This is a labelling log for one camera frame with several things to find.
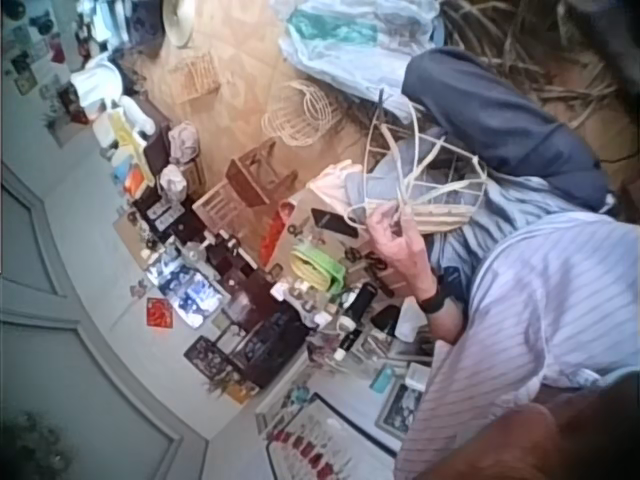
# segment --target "white wire basket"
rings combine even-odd
[[[397,168],[397,202],[399,207],[410,206],[413,217],[422,234],[446,232],[466,224],[484,196],[487,183],[487,168],[477,155],[445,141],[445,137],[434,138],[419,131],[418,117],[414,105],[405,99],[412,115],[412,131],[384,121],[382,106],[374,115],[363,168],[364,203],[352,206],[344,215],[345,220],[358,228],[362,223],[354,220],[353,213],[363,209],[368,216],[378,205],[388,200],[371,198],[368,174],[372,170],[372,156],[391,154]],[[374,134],[379,132],[386,142],[385,148],[372,145]],[[413,168],[403,173],[402,159],[397,142],[413,137],[415,141]],[[421,142],[432,146],[424,158],[419,157]]]
[[[294,147],[305,147],[318,140],[342,117],[340,103],[319,87],[305,80],[280,86],[262,117],[262,129]]]

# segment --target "door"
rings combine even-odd
[[[44,205],[2,168],[0,347],[4,415],[60,432],[74,479],[198,479],[207,441],[159,402],[84,309]]]

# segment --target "clear plastic bag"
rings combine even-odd
[[[280,49],[296,68],[411,120],[400,93],[411,57],[434,46],[436,0],[271,0],[287,23]]]

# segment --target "hand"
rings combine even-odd
[[[401,235],[393,232],[395,210],[395,204],[379,206],[367,218],[367,228],[378,254],[405,277],[418,301],[426,300],[438,286],[427,247],[409,211],[401,212]]]

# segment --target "red card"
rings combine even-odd
[[[147,325],[173,328],[173,308],[166,298],[147,298]]]

